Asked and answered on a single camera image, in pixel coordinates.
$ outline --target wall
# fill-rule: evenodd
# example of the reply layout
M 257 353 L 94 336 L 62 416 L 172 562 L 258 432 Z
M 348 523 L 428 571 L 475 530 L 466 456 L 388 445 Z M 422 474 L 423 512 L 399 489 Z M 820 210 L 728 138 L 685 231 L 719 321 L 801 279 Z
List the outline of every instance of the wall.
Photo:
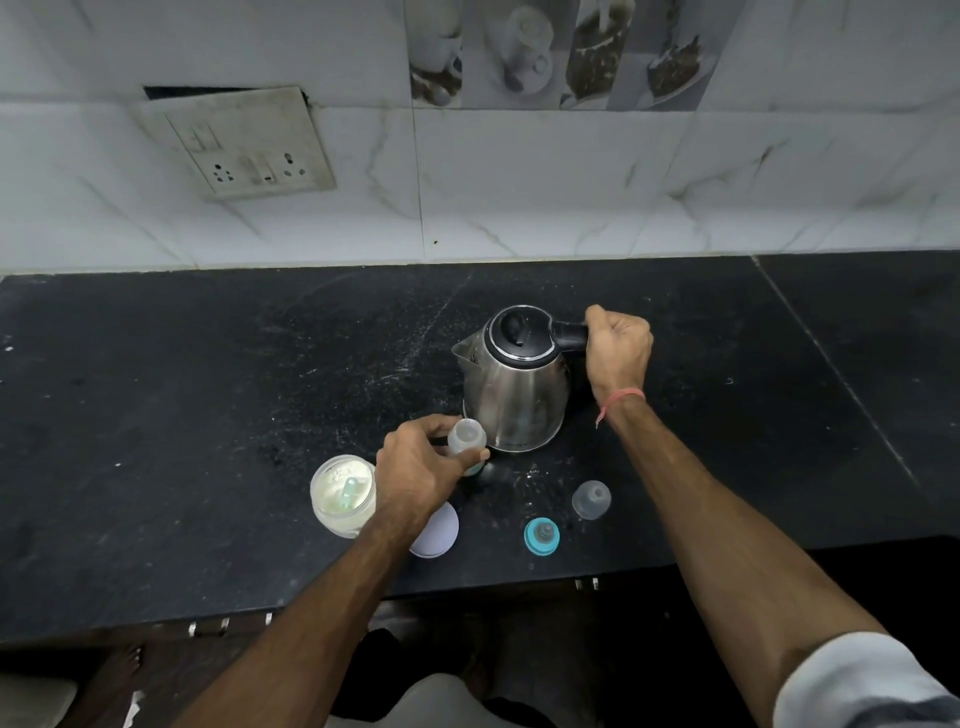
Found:
M 674 111 L 414 108 L 403 17 L 0 0 L 0 274 L 960 240 L 955 0 L 748 2 Z M 203 203 L 130 112 L 143 85 L 290 84 L 335 191 Z

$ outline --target forearm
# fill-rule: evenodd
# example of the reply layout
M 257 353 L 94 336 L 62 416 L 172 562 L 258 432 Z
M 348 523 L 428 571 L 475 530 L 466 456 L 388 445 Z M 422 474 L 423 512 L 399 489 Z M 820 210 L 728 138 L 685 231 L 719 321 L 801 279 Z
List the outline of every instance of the forearm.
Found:
M 710 475 L 640 398 L 609 414 L 657 506 L 694 603 L 747 706 L 769 726 L 813 649 L 883 627 L 804 551 Z
M 402 508 L 377 511 L 347 553 L 197 698 L 175 728 L 323 725 L 353 649 L 421 526 Z

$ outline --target hand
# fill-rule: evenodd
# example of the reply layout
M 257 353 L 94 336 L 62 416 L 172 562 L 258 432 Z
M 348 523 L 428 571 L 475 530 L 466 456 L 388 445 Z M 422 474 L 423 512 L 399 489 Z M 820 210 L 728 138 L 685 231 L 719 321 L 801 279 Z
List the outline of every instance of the hand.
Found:
M 427 415 L 403 423 L 383 439 L 376 454 L 376 507 L 412 508 L 416 520 L 427 519 L 453 493 L 463 474 L 490 457 L 490 451 L 467 449 L 445 457 L 428 437 L 443 437 L 460 421 L 457 415 Z
M 637 316 L 587 309 L 587 377 L 601 407 L 618 389 L 643 389 L 643 377 L 654 345 L 650 325 Z

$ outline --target red thread bracelet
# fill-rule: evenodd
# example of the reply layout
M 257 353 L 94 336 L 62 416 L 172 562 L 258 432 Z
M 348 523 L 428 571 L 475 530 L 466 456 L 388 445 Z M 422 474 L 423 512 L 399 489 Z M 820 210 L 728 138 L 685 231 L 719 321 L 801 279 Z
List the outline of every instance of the red thread bracelet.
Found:
M 618 389 L 609 397 L 607 401 L 603 403 L 603 406 L 600 407 L 600 414 L 597 416 L 597 421 L 594 424 L 594 427 L 599 427 L 600 423 L 607 416 L 607 410 L 610 409 L 610 405 L 619 400 L 621 397 L 626 397 L 627 395 L 637 395 L 642 400 L 646 401 L 647 396 L 643 394 L 642 389 L 636 389 L 636 387 L 628 387 L 627 389 Z

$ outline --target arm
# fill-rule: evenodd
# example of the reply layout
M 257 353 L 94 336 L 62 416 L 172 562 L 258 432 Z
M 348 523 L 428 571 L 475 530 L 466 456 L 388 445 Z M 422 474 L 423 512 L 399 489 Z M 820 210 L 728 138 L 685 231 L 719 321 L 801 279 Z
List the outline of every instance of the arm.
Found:
M 653 346 L 643 319 L 591 306 L 587 370 L 603 405 L 642 389 Z M 657 506 L 697 610 L 733 682 L 761 726 L 790 673 L 847 632 L 884 633 L 804 551 L 710 475 L 640 397 L 607 418 Z
M 332 567 L 300 594 L 244 655 L 174 723 L 175 728 L 322 726 L 353 649 L 410 545 L 488 450 L 441 457 L 427 437 L 459 417 L 404 423 L 376 454 L 376 512 Z

